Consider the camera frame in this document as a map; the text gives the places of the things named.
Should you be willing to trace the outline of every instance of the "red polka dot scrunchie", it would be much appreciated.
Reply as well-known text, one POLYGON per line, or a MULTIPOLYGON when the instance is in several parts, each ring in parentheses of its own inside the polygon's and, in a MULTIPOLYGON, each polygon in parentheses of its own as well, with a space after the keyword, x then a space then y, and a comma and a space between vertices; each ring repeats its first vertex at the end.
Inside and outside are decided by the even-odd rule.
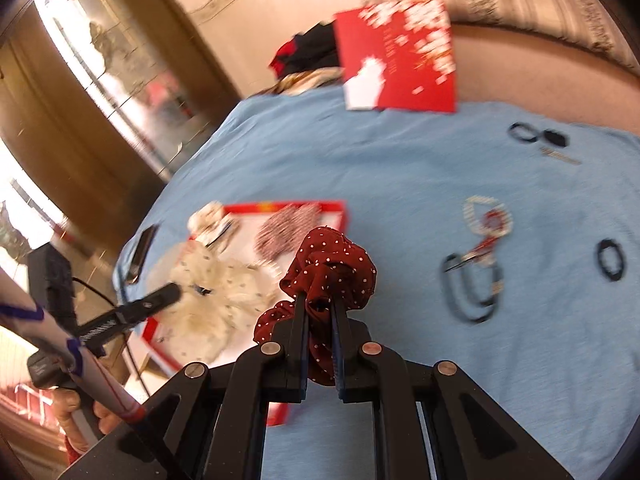
MULTIPOLYGON (((309 378, 332 386, 334 364, 331 352, 332 296, 340 296, 347 310, 363 308, 376 286, 376 267, 366 251, 330 227, 309 231, 280 288, 295 298, 306 292, 309 317, 309 378)), ((273 325, 293 317, 294 303, 280 301, 258 318, 254 341, 270 340, 273 325)))

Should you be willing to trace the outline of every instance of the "black hair clip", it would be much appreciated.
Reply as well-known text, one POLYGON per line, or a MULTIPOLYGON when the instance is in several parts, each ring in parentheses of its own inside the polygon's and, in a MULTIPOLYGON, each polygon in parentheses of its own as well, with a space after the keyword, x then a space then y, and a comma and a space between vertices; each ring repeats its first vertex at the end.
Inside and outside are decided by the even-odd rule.
POLYGON ((558 148, 566 148, 569 145, 569 137, 565 134, 561 134, 556 130, 539 131, 527 123, 513 123, 509 126, 507 133, 520 142, 536 142, 542 136, 546 142, 558 148), (518 134, 518 130, 526 130, 532 135, 530 137, 523 137, 518 134))
POLYGON ((622 248, 618 243, 610 238, 605 238, 601 240, 596 249, 596 257, 598 259, 598 265, 600 266, 600 270, 602 273, 609 279, 610 282, 618 282, 622 279, 622 276, 625 274, 626 269, 626 260, 625 253, 622 252, 622 248), (618 255, 618 270, 616 272, 611 272, 611 270, 605 265, 603 253, 605 249, 613 248, 618 255))

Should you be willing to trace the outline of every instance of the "person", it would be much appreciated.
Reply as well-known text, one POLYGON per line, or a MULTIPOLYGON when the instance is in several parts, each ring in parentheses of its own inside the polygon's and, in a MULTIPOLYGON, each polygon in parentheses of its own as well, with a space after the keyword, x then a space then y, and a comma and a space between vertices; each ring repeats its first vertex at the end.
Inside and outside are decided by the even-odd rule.
MULTIPOLYGON (((56 388, 52 392, 52 401, 51 409, 60 427, 65 431, 66 454, 69 464, 72 464, 89 449, 89 445, 72 417, 73 412, 80 408, 80 397, 73 390, 56 388)), ((104 434, 111 433, 121 423, 121 420, 100 402, 94 403, 94 413, 99 419, 98 427, 104 434)))

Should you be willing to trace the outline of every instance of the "silver screw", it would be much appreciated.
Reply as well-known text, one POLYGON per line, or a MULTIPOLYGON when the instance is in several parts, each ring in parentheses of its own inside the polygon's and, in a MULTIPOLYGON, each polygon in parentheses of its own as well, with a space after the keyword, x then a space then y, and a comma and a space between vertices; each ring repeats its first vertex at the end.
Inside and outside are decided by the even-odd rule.
POLYGON ((200 377, 204 372, 205 367, 202 363, 191 363, 184 369, 184 374, 190 379, 200 377))
POLYGON ((382 346, 378 343, 374 343, 373 341, 369 341, 368 343, 364 343, 362 345, 362 351, 367 355, 378 355, 382 352, 382 346))
POLYGON ((275 341, 268 341, 260 347, 260 352, 265 355, 276 355, 280 351, 280 345, 275 341))
POLYGON ((458 371, 458 367, 451 361, 442 361, 438 363, 438 371, 443 375, 453 375, 458 371))

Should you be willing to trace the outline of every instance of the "wall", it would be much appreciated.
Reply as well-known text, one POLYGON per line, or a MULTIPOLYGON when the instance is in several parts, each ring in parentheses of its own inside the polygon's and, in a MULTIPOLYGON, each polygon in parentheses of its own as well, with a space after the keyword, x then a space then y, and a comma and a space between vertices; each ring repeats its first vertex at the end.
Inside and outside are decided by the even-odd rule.
POLYGON ((177 0, 242 97, 275 81, 276 50, 298 32, 360 0, 177 0))

